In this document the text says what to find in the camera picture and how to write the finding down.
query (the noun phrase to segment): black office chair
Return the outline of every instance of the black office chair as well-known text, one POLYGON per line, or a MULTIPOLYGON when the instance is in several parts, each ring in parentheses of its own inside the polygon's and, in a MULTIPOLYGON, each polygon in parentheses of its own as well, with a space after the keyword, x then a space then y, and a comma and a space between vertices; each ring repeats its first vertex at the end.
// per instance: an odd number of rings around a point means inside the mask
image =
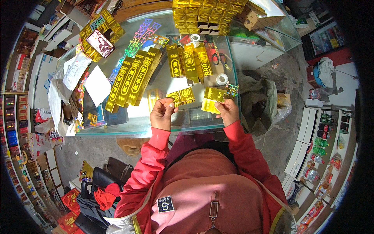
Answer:
MULTIPOLYGON (((129 169, 127 171, 127 174, 132 172, 133 167, 131 165, 128 165, 129 169)), ((87 182, 87 181, 82 181, 82 184, 80 186, 80 194, 82 198, 88 198, 88 190, 87 186, 88 185, 97 185, 99 187, 104 187, 106 188, 109 184, 111 183, 117 183, 120 187, 120 190, 123 190, 123 186, 125 185, 128 177, 126 177, 126 181, 121 181, 117 178, 115 178, 113 175, 111 175, 109 172, 104 171, 103 169, 99 167, 95 167, 93 170, 93 175, 92 175, 92 181, 93 182, 87 182)), ((77 225, 83 232, 86 234, 105 234, 106 229, 98 225, 97 223, 91 221, 89 218, 87 218, 84 214, 80 213, 75 220, 75 225, 77 225)))

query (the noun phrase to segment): tape roll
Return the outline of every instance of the tape roll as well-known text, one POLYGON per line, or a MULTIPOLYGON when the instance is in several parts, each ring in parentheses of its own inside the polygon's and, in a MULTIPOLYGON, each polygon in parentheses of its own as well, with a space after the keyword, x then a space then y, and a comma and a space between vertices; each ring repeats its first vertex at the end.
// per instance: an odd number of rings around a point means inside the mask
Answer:
POLYGON ((217 81, 217 84, 219 85, 226 85, 227 82, 229 81, 229 78, 227 77, 225 73, 220 73, 218 74, 216 81, 217 81))

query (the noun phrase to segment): black cloth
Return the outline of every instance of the black cloth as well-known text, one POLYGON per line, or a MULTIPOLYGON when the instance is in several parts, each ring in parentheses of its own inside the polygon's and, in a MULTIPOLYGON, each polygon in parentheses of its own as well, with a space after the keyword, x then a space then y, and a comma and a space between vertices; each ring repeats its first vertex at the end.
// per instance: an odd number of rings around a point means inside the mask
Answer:
POLYGON ((234 155, 229 150, 229 143, 228 142, 219 142, 219 141, 216 141, 216 140, 210 140, 210 141, 204 143, 202 146, 199 146, 199 147, 196 147, 194 149, 188 150, 188 151, 184 152, 183 154, 181 154, 180 156, 178 156, 176 159, 174 159, 174 161, 172 161, 171 164, 169 164, 169 166, 165 169, 165 171, 167 169, 169 169, 172 165, 174 165, 176 162, 178 162, 179 160, 184 158, 184 156, 186 156, 188 153, 190 153, 192 151, 195 151, 197 149, 214 149, 214 150, 222 153, 223 155, 225 155, 236 166, 236 163, 235 163, 235 160, 234 160, 234 155))
POLYGON ((89 194, 88 199, 82 198, 82 196, 79 194, 77 197, 77 202, 80 206, 80 212, 84 216, 99 225, 101 228, 108 228, 109 223, 103 218, 106 217, 105 211, 100 209, 99 204, 97 204, 95 200, 93 192, 89 194))

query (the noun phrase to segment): phone screen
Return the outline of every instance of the phone screen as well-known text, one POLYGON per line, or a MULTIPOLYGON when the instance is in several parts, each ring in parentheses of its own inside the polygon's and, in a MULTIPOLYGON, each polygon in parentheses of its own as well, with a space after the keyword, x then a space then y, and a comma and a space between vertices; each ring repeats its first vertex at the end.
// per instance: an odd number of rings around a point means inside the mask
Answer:
POLYGON ((114 45, 97 29, 92 32, 86 41, 104 58, 107 58, 115 49, 114 45))

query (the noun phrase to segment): red gift bag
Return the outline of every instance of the red gift bag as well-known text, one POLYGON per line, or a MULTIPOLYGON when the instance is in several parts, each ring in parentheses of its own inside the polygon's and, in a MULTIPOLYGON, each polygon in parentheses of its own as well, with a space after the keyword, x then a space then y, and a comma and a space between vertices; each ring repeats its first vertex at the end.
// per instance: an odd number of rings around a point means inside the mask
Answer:
POLYGON ((79 215, 80 213, 80 207, 77 202, 78 195, 79 195, 79 191, 76 188, 73 188, 67 194, 61 197, 62 202, 65 204, 65 206, 69 210, 73 211, 76 215, 79 215))

